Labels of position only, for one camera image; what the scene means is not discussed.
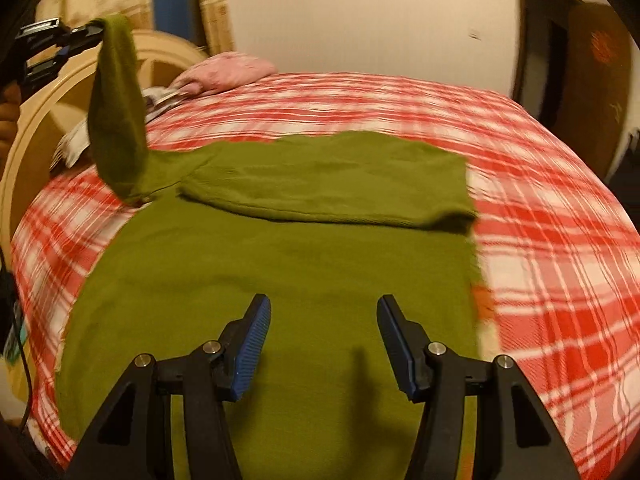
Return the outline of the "left hand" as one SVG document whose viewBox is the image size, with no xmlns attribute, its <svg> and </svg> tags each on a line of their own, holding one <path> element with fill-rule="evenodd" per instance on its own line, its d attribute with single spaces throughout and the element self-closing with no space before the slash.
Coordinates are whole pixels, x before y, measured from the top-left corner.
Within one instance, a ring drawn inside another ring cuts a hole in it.
<svg viewBox="0 0 640 480">
<path fill-rule="evenodd" d="M 6 168 L 6 162 L 17 135 L 17 122 L 21 115 L 21 89 L 12 81 L 1 91 L 0 102 L 0 174 Z"/>
</svg>

